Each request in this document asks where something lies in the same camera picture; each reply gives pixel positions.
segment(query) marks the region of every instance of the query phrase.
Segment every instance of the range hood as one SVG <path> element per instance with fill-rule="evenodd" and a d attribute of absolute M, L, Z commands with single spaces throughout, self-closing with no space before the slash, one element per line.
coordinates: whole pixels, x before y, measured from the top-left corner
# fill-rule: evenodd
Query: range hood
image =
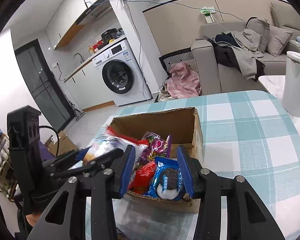
<path fill-rule="evenodd" d="M 76 25 L 89 24 L 110 7 L 109 0 L 97 0 L 79 16 L 75 23 Z"/>

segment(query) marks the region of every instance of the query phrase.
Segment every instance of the kitchen counter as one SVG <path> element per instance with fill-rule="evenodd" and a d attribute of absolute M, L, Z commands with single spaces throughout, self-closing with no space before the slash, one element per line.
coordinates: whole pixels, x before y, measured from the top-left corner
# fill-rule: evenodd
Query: kitchen counter
<path fill-rule="evenodd" d="M 95 54 L 90 56 L 87 60 L 85 60 L 83 63 L 81 63 L 78 67 L 75 68 L 74 71 L 72 71 L 69 75 L 65 76 L 63 82 L 67 82 L 74 74 L 76 74 L 79 70 L 81 70 L 83 67 L 85 67 L 87 64 L 89 64 L 93 58 L 98 56 L 101 52 L 105 51 L 109 47 L 113 46 L 114 44 L 118 43 L 119 41 L 122 41 L 126 38 L 126 35 L 122 35 L 119 38 L 115 39 L 110 44 L 104 46 L 102 49 L 98 50 Z"/>

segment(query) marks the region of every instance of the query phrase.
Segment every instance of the cardboard box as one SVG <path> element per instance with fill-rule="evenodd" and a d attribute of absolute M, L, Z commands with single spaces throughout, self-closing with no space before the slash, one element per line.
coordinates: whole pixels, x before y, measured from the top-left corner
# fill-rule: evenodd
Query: cardboard box
<path fill-rule="evenodd" d="M 51 152 L 54 156 L 56 156 L 57 153 L 57 147 L 58 143 L 54 143 L 54 141 L 51 141 L 52 136 L 45 142 L 45 146 L 48 148 L 49 152 Z M 59 133 L 59 152 L 58 156 L 61 154 L 64 154 L 71 150 L 77 150 L 77 146 L 68 138 L 66 133 L 64 131 L 61 131 Z"/>
<path fill-rule="evenodd" d="M 203 139 L 198 111 L 195 107 L 172 109 L 158 113 L 135 114 L 116 117 L 110 127 L 117 133 L 140 140 L 146 131 L 154 132 L 166 138 L 172 136 L 170 158 L 177 156 L 177 147 L 182 144 L 192 158 L 203 165 Z M 172 201 L 139 195 L 132 191 L 127 194 L 134 200 L 151 204 L 170 211 L 197 213 L 200 200 Z"/>

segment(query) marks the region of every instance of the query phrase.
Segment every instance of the pink bag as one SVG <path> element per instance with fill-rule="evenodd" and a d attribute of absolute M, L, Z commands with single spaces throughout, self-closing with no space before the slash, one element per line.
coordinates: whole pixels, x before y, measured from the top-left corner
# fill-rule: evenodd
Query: pink bag
<path fill-rule="evenodd" d="M 201 93 L 199 75 L 186 62 L 171 66 L 171 78 L 167 81 L 167 91 L 173 98 L 197 97 Z"/>

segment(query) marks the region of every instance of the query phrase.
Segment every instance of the faucet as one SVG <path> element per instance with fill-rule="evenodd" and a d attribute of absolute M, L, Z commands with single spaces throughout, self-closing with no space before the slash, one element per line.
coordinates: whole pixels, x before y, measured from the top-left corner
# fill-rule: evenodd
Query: faucet
<path fill-rule="evenodd" d="M 83 57 L 81 56 L 81 54 L 80 54 L 80 53 L 74 54 L 74 58 L 75 58 L 76 55 L 79 55 L 79 56 L 81 57 L 82 62 L 81 62 L 81 60 L 80 60 L 80 62 L 83 63 L 83 62 L 84 62 L 84 59 L 83 59 Z"/>

